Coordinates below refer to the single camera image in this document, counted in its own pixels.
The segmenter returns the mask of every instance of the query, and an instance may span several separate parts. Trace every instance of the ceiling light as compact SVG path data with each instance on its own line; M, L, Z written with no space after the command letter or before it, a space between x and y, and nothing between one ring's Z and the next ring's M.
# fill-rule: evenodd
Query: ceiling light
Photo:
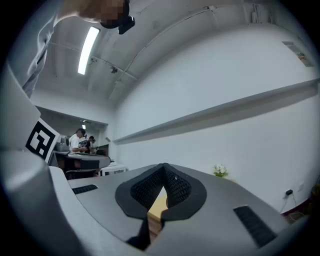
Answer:
M81 57L80 57L80 62L79 62L79 68L78 68L78 73L80 73L82 75L84 75L86 73L89 55L90 55L92 47L94 46L94 42L95 42L99 32L100 32L100 29L93 27L93 26L90 27L88 35L86 36L86 39L84 41L84 45L83 45Z

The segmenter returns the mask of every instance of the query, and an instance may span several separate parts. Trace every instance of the wall socket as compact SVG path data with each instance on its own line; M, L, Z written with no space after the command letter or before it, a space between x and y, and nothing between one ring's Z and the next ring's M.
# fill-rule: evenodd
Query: wall socket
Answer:
M304 182L301 182L301 183L299 184L299 186L298 186L298 192L304 189L304 185L305 185Z

